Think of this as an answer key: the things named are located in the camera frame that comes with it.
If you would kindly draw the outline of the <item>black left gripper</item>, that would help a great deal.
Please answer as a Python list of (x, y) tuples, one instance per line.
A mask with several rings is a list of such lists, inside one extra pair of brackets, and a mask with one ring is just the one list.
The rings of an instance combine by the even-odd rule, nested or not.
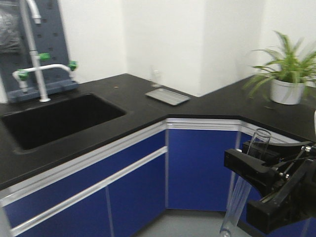
[(224, 166), (261, 195), (249, 200), (246, 221), (269, 234), (316, 215), (316, 146), (310, 142), (244, 142), (225, 150)]

